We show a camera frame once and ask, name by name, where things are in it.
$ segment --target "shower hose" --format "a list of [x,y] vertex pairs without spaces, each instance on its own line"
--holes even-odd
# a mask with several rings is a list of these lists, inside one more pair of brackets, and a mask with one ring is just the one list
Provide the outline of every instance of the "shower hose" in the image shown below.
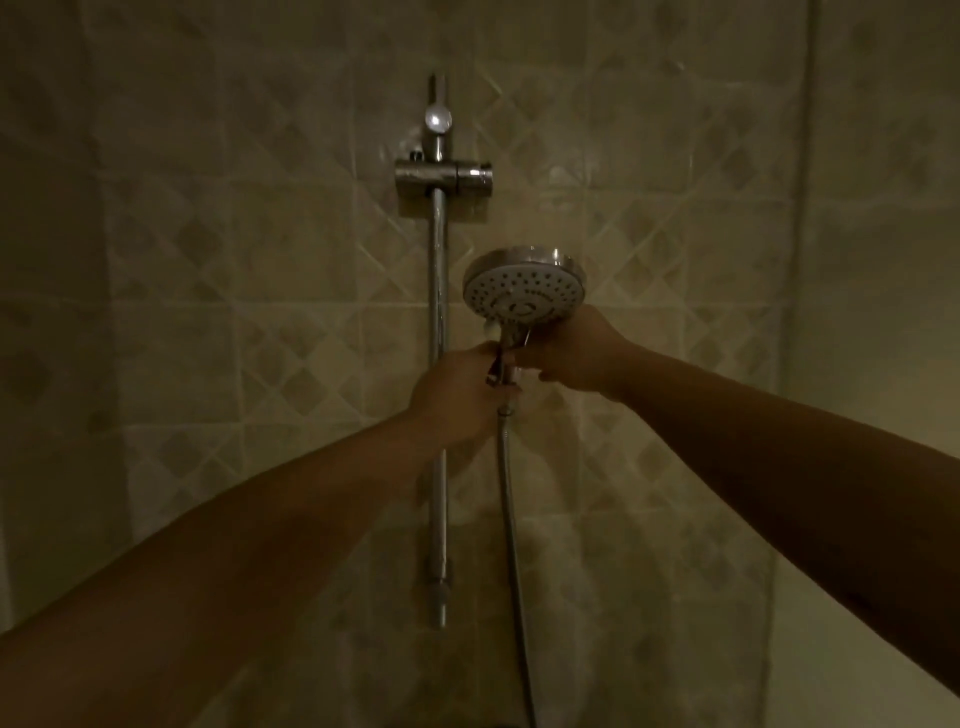
[[507,539],[507,569],[510,573],[510,596],[514,612],[514,637],[520,682],[523,687],[523,707],[529,728],[537,728],[533,680],[530,673],[530,653],[527,644],[527,626],[523,616],[523,591],[520,588],[520,569],[516,558],[516,516],[514,495],[510,482],[510,420],[511,405],[501,407],[497,415],[496,463],[500,478],[500,508],[503,512],[503,530]]

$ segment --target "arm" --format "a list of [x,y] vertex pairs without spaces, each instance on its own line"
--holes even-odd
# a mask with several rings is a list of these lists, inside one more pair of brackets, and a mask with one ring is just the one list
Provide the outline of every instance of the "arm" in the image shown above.
[[4,725],[188,722],[434,456],[492,428],[495,351],[447,354],[402,414],[198,507],[0,638]]
[[515,358],[634,410],[777,550],[960,694],[960,460],[649,352],[589,306]]

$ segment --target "hand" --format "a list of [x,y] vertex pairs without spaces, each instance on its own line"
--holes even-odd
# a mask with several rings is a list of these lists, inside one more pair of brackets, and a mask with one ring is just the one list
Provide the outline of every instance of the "hand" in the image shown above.
[[447,352],[414,387],[407,414],[436,434],[444,448],[492,429],[497,408],[519,392],[515,386],[487,384],[496,352],[493,341]]
[[541,381],[612,399],[613,365],[631,347],[600,311],[584,305],[568,319],[534,328],[527,345],[511,354],[518,367],[539,369]]

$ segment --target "forearm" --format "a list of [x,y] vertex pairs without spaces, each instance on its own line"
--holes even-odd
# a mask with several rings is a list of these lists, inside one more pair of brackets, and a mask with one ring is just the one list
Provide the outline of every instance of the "forearm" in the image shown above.
[[605,394],[781,553],[960,692],[960,461],[631,345]]
[[137,546],[0,642],[5,725],[184,724],[289,626],[439,449],[428,426],[394,418]]

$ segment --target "chrome fixture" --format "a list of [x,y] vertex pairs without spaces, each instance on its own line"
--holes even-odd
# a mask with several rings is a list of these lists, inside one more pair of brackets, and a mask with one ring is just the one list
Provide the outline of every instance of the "chrome fixture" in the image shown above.
[[[446,101],[446,76],[430,77],[429,106],[424,117],[424,152],[398,159],[394,169],[396,191],[402,197],[430,200],[429,296],[430,364],[446,351],[447,263],[446,203],[449,195],[490,197],[493,169],[489,164],[450,159],[453,115]],[[431,618],[437,628],[446,626],[452,567],[447,554],[446,453],[434,461],[430,484],[430,552],[427,557],[427,587]]]
[[[488,322],[500,324],[501,351],[526,344],[532,327],[570,316],[584,302],[586,291],[584,270],[573,258],[553,248],[520,246],[493,251],[474,260],[464,276],[464,301]],[[493,375],[500,383],[513,384],[517,372],[515,367],[505,367],[498,360]],[[496,460],[523,702],[529,728],[537,728],[523,591],[516,558],[516,516],[510,478],[509,423],[513,414],[509,404],[498,412]]]

